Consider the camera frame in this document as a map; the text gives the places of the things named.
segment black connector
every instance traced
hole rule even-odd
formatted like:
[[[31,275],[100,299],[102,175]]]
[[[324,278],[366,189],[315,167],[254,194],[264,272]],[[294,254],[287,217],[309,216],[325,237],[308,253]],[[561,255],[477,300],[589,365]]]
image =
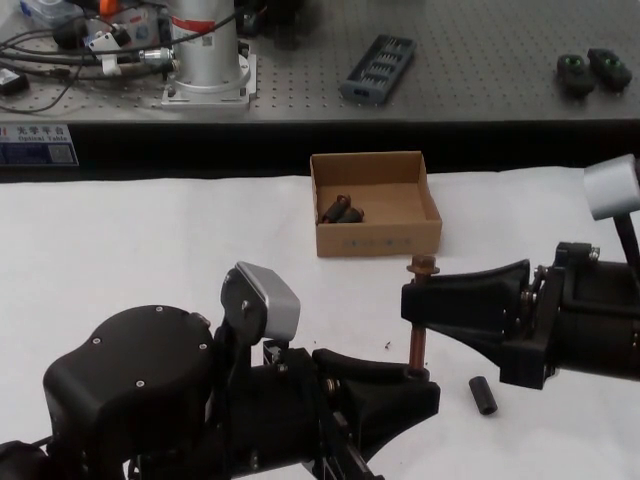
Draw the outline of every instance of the black connector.
[[[84,39],[89,35],[87,22],[78,18],[67,22],[53,31],[53,40],[63,50],[75,50],[84,47]]]
[[[595,79],[580,55],[561,55],[556,71],[563,90],[572,97],[585,97],[596,87]]]
[[[611,50],[592,48],[587,56],[593,73],[610,90],[621,92],[631,82],[633,78],[631,71]]]
[[[0,69],[0,95],[15,95],[29,88],[29,80],[23,73],[8,68]]]
[[[469,380],[469,387],[471,388],[473,399],[476,401],[478,411],[482,415],[491,415],[498,410],[498,404],[493,398],[493,393],[491,393],[491,388],[489,388],[486,378],[472,378]]]
[[[336,201],[322,216],[322,223],[336,223],[340,217],[344,215],[347,208],[351,206],[351,197],[349,195],[338,195]]]
[[[336,223],[361,223],[364,219],[364,210],[349,207]]]

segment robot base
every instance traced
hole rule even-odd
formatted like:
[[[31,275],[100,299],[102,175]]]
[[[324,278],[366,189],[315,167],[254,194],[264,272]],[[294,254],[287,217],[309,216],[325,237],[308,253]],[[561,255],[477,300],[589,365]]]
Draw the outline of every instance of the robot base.
[[[248,108],[250,100],[255,98],[257,92],[258,62],[253,54],[248,58],[239,55],[239,58],[240,68],[247,73],[235,85],[198,88],[185,86],[169,78],[162,96],[162,108]]]

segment blue label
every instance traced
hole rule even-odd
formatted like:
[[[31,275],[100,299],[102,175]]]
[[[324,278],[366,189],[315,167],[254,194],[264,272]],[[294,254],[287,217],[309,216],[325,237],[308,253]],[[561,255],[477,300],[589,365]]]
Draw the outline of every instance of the blue label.
[[[0,166],[74,166],[78,159],[70,143],[0,143]]]

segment metal base plate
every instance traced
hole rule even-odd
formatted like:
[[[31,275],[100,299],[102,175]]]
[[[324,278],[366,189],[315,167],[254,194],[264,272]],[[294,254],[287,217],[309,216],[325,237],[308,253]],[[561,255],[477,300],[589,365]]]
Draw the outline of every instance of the metal base plate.
[[[257,92],[257,66],[256,56],[250,54],[248,58],[239,55],[240,67],[248,70],[247,83],[241,88],[229,89],[218,93],[196,93],[182,87],[179,83],[169,80],[162,96],[162,108],[164,109],[236,109],[247,108],[249,101],[255,98]]]
[[[640,3],[637,0],[308,0],[299,47],[279,50],[252,40],[258,96],[234,122],[485,122],[640,119]],[[0,38],[34,28],[12,14]],[[416,53],[387,103],[364,106],[340,95],[340,84],[381,33],[412,38]],[[51,48],[42,44],[39,48]],[[584,101],[565,98],[555,81],[559,55],[615,51],[635,73],[620,95],[602,86]],[[51,121],[226,123],[207,109],[163,110],[158,78],[122,85],[83,82],[52,111]],[[17,99],[37,108],[62,89],[34,79]],[[3,114],[6,121],[24,115]]]

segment white table surface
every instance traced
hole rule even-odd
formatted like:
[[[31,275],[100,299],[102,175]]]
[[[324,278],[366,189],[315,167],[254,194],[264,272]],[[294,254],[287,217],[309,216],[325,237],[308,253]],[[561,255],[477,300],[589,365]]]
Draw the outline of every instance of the white table surface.
[[[563,240],[623,259],[612,222],[591,219],[580,170],[434,175],[430,186],[443,274],[550,264]],[[407,361],[408,259],[318,259],[309,178],[1,185],[0,442],[49,434],[44,371],[112,314],[166,304],[217,326],[237,260],[273,268],[300,297],[295,346]],[[562,371],[541,392],[502,385],[484,357],[435,333],[427,360],[440,413],[371,461],[388,480],[640,477],[640,384]],[[489,380],[494,417],[476,410],[475,375]],[[295,466],[256,478],[306,475]]]

